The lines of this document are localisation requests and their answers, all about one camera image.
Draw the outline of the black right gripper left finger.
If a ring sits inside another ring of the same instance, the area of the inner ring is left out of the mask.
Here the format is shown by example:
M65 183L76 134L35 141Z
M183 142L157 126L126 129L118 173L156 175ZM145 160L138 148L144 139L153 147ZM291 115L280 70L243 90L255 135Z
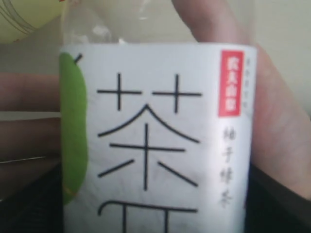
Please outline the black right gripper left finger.
M62 233L61 166L0 202L2 233Z

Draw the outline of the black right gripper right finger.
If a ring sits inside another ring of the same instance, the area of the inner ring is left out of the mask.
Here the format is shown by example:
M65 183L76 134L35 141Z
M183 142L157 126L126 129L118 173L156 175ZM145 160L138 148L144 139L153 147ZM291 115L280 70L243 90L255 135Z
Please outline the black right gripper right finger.
M309 233L311 202L254 165L246 199L246 233Z

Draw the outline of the bare open human hand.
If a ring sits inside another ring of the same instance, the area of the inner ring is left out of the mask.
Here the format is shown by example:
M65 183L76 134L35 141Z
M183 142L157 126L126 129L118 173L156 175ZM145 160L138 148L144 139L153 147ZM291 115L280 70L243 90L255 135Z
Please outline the bare open human hand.
M224 41L231 35L239 35L225 0L175 0L173 5L201 42ZM59 112L58 76L1 73L0 109ZM45 174L59 159L59 118L1 122L1 198ZM258 47L252 164L290 191L310 200L311 120L262 47Z

